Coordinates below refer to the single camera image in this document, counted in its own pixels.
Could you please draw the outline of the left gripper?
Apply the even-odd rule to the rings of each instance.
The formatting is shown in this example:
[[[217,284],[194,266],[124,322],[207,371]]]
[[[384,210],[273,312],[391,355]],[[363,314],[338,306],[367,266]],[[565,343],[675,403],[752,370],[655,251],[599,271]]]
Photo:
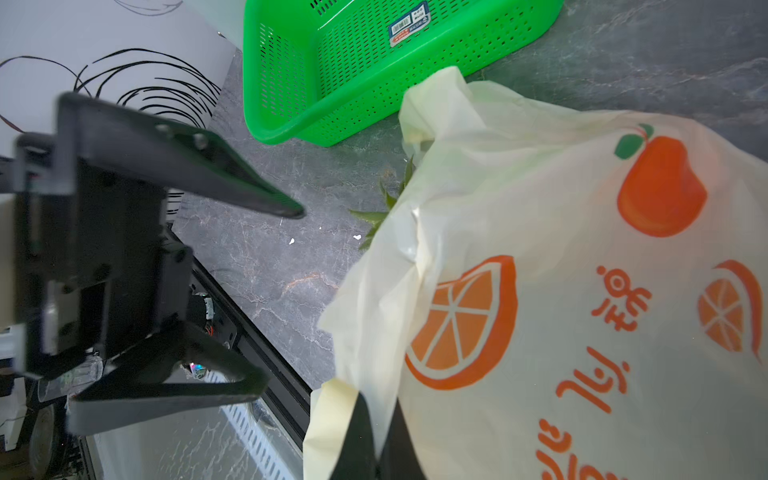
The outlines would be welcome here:
[[[118,358],[69,401],[73,435],[257,400],[268,373],[186,322],[192,253],[163,203],[169,187],[287,219],[304,206],[209,130],[76,93],[57,114],[11,163],[16,370]]]

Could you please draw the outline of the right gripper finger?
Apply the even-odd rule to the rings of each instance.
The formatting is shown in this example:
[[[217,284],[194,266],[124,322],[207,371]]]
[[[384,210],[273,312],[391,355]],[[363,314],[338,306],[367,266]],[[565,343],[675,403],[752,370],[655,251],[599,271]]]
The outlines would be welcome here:
[[[358,395],[330,478],[426,479],[399,402],[395,405],[381,454],[376,456],[369,409],[364,397]]]

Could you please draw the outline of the yellow printed plastic bag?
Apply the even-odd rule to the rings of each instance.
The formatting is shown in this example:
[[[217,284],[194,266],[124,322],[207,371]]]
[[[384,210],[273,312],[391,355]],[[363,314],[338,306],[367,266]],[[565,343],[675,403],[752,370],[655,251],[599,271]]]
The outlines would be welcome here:
[[[707,127],[579,112],[443,69],[416,168],[319,325],[304,475],[359,394],[426,479],[763,479],[767,164]]]

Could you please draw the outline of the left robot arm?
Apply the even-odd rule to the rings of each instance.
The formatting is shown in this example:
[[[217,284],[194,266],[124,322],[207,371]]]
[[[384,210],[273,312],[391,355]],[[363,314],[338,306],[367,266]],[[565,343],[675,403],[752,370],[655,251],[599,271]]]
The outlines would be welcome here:
[[[4,477],[91,477],[88,437],[189,411],[254,427],[268,372],[216,338],[173,190],[305,213],[215,133],[76,93],[2,159],[1,448],[30,455]]]

